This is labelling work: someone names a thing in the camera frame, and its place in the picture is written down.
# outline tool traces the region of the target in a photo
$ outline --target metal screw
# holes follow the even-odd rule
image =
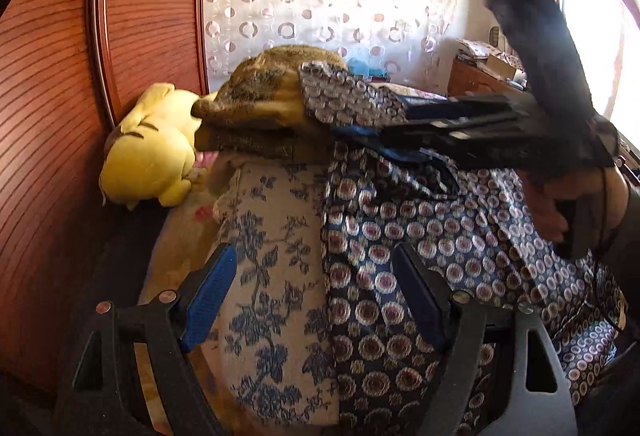
[[[527,301],[518,302],[518,310],[520,310],[525,315],[530,315],[535,311],[531,303]]]
[[[95,312],[104,315],[111,309],[111,303],[109,301],[102,301],[95,307]]]
[[[468,304],[471,300],[471,295],[469,295],[466,291],[456,290],[453,292],[453,300],[458,304]]]
[[[173,290],[165,290],[159,295],[158,300],[162,304],[171,304],[173,301],[175,301],[175,298],[177,296],[178,295],[175,294],[175,291],[173,291]]]

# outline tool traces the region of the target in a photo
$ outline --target patterned blanket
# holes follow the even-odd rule
[[[350,73],[311,63],[301,68],[308,112],[337,130],[367,130],[406,121],[406,104]],[[347,431],[396,434],[419,413],[440,355],[417,333],[390,266],[399,242],[425,265],[484,303],[532,303],[552,336],[574,403],[606,362],[614,330],[594,307],[593,260],[559,259],[532,225],[520,180],[510,170],[464,172],[434,164],[400,167],[383,154],[338,144],[329,167],[322,247],[340,393]],[[620,293],[605,271],[607,315]],[[483,426],[492,386],[494,347],[481,366],[459,432]]]

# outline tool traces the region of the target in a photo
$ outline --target pink object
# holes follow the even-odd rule
[[[194,169],[208,169],[218,157],[218,151],[196,152]]]
[[[211,221],[213,219],[213,207],[198,207],[193,213],[193,220],[198,222]]]

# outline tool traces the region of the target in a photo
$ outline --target bed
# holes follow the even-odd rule
[[[190,356],[233,434],[324,434],[337,425],[393,432],[410,419],[439,355],[416,332],[391,272],[399,241],[411,242],[453,289],[496,307],[531,303],[575,405],[612,353],[614,330],[589,300],[593,261],[565,262],[537,236],[513,171],[463,172],[450,163],[460,195],[447,201],[425,189],[429,175],[416,178],[342,143],[328,168],[245,156],[230,172],[220,163],[201,169],[188,199],[169,213],[140,302],[177,286],[219,242],[236,247],[236,280],[209,340]],[[617,318],[612,276],[605,272],[598,285],[607,315]],[[460,434],[485,423],[494,352],[482,348]],[[170,434],[144,353],[138,348],[154,426]]]

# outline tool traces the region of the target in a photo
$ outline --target blue rubber pad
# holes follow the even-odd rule
[[[216,250],[207,261],[204,269],[208,273],[187,308],[185,329],[180,337],[183,351],[190,353],[207,339],[222,301],[236,277],[236,268],[236,250],[228,245],[222,252]]]

